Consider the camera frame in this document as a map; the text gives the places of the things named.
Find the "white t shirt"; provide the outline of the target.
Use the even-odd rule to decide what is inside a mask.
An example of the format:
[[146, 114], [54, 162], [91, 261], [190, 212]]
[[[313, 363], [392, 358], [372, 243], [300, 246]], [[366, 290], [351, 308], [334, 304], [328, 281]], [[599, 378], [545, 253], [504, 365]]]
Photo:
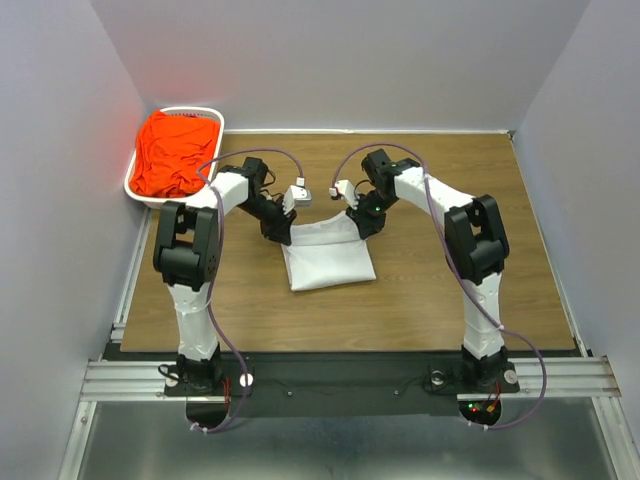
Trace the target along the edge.
[[367, 243], [345, 212], [323, 221], [293, 225], [291, 244], [281, 248], [293, 292], [376, 279]]

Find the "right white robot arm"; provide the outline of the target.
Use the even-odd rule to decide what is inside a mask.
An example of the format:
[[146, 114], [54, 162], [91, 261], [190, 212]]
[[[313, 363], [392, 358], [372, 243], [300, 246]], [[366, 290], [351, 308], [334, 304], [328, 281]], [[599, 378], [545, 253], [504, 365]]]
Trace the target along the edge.
[[400, 200], [431, 217], [446, 262], [463, 291], [461, 381], [472, 390], [499, 381], [508, 368], [499, 293], [510, 247], [496, 200], [444, 184], [420, 160], [394, 161], [383, 145], [367, 153], [361, 167], [370, 191], [360, 193], [350, 181], [335, 178], [330, 196], [346, 202], [346, 214], [363, 240], [381, 232], [387, 210]]

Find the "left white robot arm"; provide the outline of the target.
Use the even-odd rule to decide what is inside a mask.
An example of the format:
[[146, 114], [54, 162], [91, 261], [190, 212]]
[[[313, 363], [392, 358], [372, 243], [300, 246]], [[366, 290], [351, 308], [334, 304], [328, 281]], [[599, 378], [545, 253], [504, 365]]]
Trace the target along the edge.
[[159, 366], [167, 396], [209, 396], [229, 385], [211, 309], [225, 216], [238, 208], [259, 221], [266, 239], [289, 246], [296, 207], [310, 199], [302, 177], [285, 193], [269, 194], [271, 175], [263, 160], [248, 157], [241, 166], [222, 167], [190, 199], [160, 209], [153, 267], [168, 288], [179, 332], [175, 362]]

